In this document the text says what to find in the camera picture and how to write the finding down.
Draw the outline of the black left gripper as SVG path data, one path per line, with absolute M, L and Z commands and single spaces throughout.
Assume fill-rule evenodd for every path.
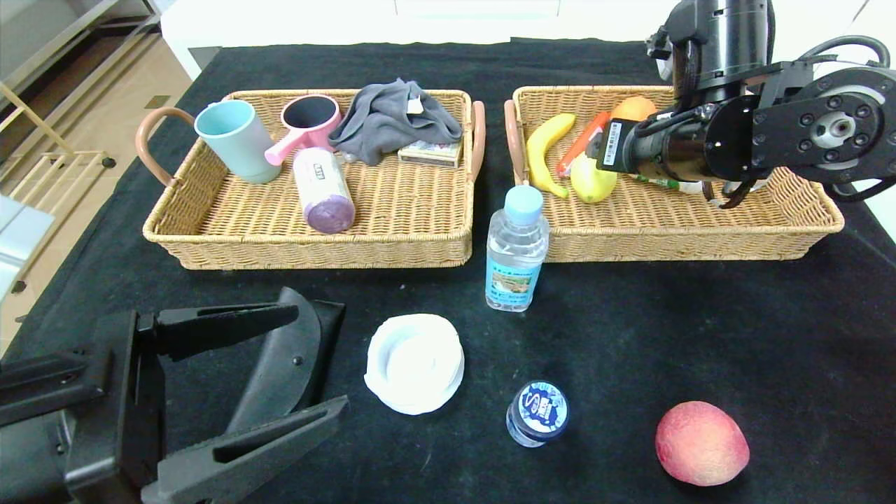
M 182 361 L 233 347 L 298 315 L 280 302 L 123 312 L 96 322 L 86 342 L 4 365 L 3 503 L 242 501 L 336 434 L 348 396 L 160 461 L 165 377 L 156 354 Z

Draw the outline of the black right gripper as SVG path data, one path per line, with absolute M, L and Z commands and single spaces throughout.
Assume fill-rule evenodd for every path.
M 656 120 L 612 118 L 602 132 L 589 138 L 584 154 L 599 169 L 623 174 L 664 174 L 665 137 Z

